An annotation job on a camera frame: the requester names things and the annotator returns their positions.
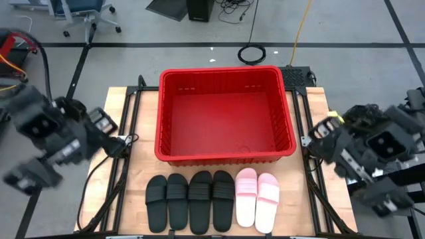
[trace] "black computer tower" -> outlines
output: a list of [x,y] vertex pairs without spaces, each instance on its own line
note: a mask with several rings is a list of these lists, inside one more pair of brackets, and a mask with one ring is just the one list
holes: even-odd
[[192,21],[210,21],[214,0],[186,0],[187,13]]

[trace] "wooden table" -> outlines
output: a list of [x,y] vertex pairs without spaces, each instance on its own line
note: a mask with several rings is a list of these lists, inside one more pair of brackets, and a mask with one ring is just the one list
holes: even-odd
[[[104,107],[105,111],[117,123],[121,120],[125,93],[126,88],[110,88],[108,97],[106,98]],[[239,170],[245,167],[253,167],[257,170],[258,174],[265,172],[271,173],[279,180],[281,190],[280,203],[272,234],[274,236],[313,236],[315,233],[311,217],[311,207],[309,205],[301,149],[299,146],[294,104],[291,93],[286,92],[286,95],[297,139],[297,149],[290,157],[284,157],[275,163],[269,164],[172,167],[167,163],[158,160],[153,150],[157,121],[158,92],[142,92],[135,131],[140,136],[140,139],[133,145],[119,233],[152,234],[149,231],[147,223],[145,189],[147,182],[155,175],[164,175],[165,177],[168,177],[171,173],[180,173],[184,175],[188,181],[190,181],[191,177],[201,170],[208,170],[212,174],[217,170],[225,170],[235,177]],[[303,109],[302,98],[300,96],[298,97],[300,109]],[[308,88],[307,97],[311,108],[313,123],[317,123],[327,116],[328,107],[325,92],[323,88]],[[127,129],[129,128],[129,121],[131,119],[133,101],[134,97],[130,103],[130,116],[127,119]],[[303,110],[301,110],[301,117],[303,121],[303,128],[306,131],[307,123]],[[97,156],[93,158],[90,170],[92,170],[104,157],[104,152],[99,152]],[[90,219],[98,211],[100,205],[104,202],[111,166],[112,160],[110,159],[94,173],[88,183],[84,206],[81,212],[81,222],[83,227],[88,224]],[[329,202],[347,225],[351,229],[357,230],[345,180],[340,179],[333,172],[334,165],[326,165],[324,163],[321,167],[323,170]],[[326,231],[323,208],[318,200],[317,205],[322,231]],[[113,204],[110,211],[108,229],[112,228],[115,209],[116,206]],[[189,224],[186,229],[177,231],[176,234],[191,235],[192,233],[189,229]],[[235,236],[261,235],[256,231],[254,226],[251,226],[250,228],[240,227],[236,222],[235,215],[233,216],[232,227],[228,232],[220,233],[215,231],[211,220],[211,225],[207,234],[226,234]]]

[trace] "red plastic bin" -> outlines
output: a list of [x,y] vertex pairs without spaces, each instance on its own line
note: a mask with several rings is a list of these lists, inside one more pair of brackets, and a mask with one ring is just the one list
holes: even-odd
[[166,70],[155,154],[173,166],[269,163],[296,149],[275,66]]

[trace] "black slide sandal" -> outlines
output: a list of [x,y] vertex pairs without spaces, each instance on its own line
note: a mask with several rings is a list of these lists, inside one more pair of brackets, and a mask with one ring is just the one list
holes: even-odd
[[211,209],[211,183],[213,177],[208,171],[196,173],[189,184],[189,220],[191,231],[202,235],[208,231]]
[[184,176],[178,173],[168,176],[167,201],[171,229],[184,229],[187,225],[187,180]]
[[145,203],[147,207],[147,221],[153,233],[162,232],[167,227],[167,179],[163,175],[151,178],[146,186]]
[[218,232],[227,232],[232,226],[234,181],[227,172],[217,171],[212,185],[212,223]]

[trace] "yellow cable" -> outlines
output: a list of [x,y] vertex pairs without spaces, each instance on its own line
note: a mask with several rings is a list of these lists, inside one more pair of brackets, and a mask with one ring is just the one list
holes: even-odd
[[15,70],[17,70],[17,71],[19,71],[19,72],[22,72],[22,74],[24,74],[24,78],[26,79],[27,78],[27,73],[24,71],[24,70],[22,70],[21,68],[19,68],[18,66],[15,66],[14,64],[12,64],[12,63],[10,63],[9,61],[7,61],[1,54],[0,54],[0,59],[4,62],[4,63],[6,63],[6,64],[8,64],[11,68],[14,68]]
[[[17,71],[19,71],[19,72],[22,72],[22,74],[24,74],[24,78],[26,79],[27,78],[27,73],[24,71],[24,70],[22,70],[21,68],[19,68],[18,66],[15,66],[14,64],[12,64],[12,63],[10,63],[8,60],[6,60],[1,54],[0,54],[0,59],[4,62],[4,63],[6,63],[6,64],[8,64],[11,68],[14,68],[15,70],[17,70]],[[5,91],[5,90],[10,90],[10,89],[13,89],[13,88],[15,88],[17,85],[14,85],[14,86],[9,86],[9,87],[6,87],[6,88],[2,88],[2,89],[0,89],[0,92],[2,92],[2,91]]]
[[313,2],[313,0],[309,0],[308,1],[308,5],[307,5],[307,8],[305,9],[303,19],[301,20],[301,24],[299,24],[297,38],[295,39],[294,48],[292,49],[292,56],[291,56],[290,66],[292,66],[292,61],[294,60],[295,51],[297,50],[297,43],[298,43],[299,34],[301,33],[301,29],[303,28],[305,17],[307,16],[308,10],[310,9],[311,2]]

